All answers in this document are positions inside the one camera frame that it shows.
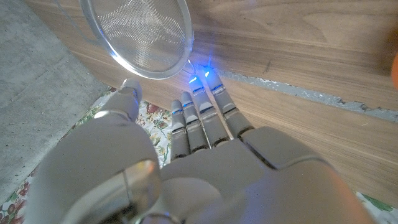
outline gray floor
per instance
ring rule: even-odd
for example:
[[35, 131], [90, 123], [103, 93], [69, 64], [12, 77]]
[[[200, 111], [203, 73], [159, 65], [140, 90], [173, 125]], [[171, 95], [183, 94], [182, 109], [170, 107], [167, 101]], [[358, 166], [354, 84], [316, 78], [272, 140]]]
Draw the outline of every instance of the gray floor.
[[22, 0], [0, 0], [0, 204], [106, 89]]

